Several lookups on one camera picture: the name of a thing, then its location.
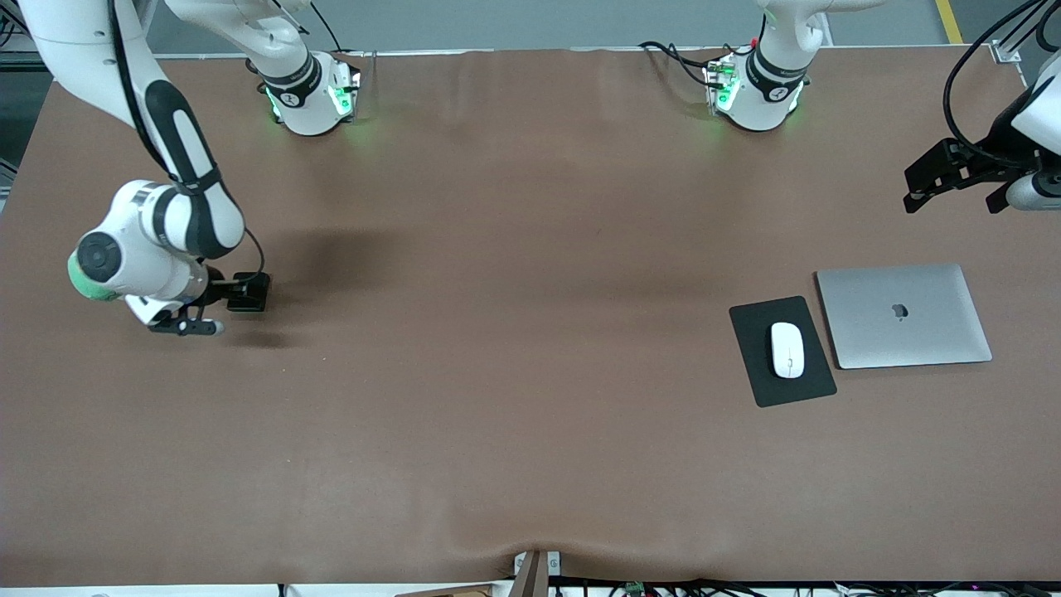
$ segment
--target brown table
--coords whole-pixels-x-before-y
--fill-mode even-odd
[[[901,203],[959,52],[823,51],[768,134],[659,54],[380,58],[321,138],[242,62],[167,63],[276,279],[221,339],[70,287],[111,192],[159,173],[54,88],[0,222],[2,582],[470,580],[530,546],[616,578],[1056,578],[1061,222]],[[1019,90],[984,52],[958,118]],[[993,363],[754,405],[729,308],[936,261]]]

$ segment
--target yellow floor line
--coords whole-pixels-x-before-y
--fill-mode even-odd
[[[936,0],[936,8],[939,10],[939,18],[943,21],[946,40],[951,43],[963,43],[958,21],[954,18],[954,8],[951,7],[951,0]]]

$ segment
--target black mouse pad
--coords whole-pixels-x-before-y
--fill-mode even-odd
[[[730,310],[733,332],[741,346],[744,367],[751,382],[751,392],[760,407],[777,406],[836,393],[833,372],[829,369],[821,340],[814,329],[811,312],[802,296],[778,298],[777,301],[741,305]],[[782,380],[773,373],[770,357],[770,327],[788,322],[803,336],[803,375]]]

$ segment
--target white mouse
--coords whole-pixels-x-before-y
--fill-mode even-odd
[[[770,353],[778,377],[795,380],[803,375],[803,335],[798,328],[785,322],[771,326]]]

